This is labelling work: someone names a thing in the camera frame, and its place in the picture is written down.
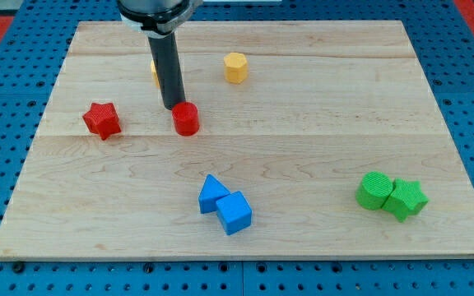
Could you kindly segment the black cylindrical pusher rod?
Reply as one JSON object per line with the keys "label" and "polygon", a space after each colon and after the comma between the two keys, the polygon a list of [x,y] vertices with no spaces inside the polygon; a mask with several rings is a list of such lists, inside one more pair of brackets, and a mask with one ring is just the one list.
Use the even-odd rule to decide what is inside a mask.
{"label": "black cylindrical pusher rod", "polygon": [[160,84],[163,105],[171,110],[185,101],[184,83],[175,34],[161,39],[149,38],[151,55]]}

